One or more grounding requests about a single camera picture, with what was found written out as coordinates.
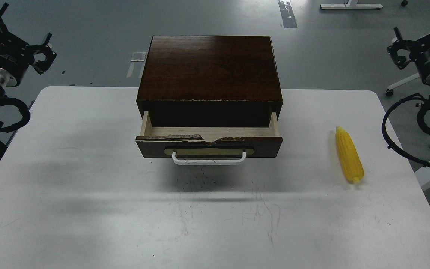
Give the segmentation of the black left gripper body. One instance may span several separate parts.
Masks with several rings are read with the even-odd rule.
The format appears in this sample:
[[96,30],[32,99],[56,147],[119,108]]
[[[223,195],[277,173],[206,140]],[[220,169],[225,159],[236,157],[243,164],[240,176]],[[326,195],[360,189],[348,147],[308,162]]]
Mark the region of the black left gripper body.
[[0,86],[19,86],[27,69],[34,63],[29,44],[10,34],[0,41]]

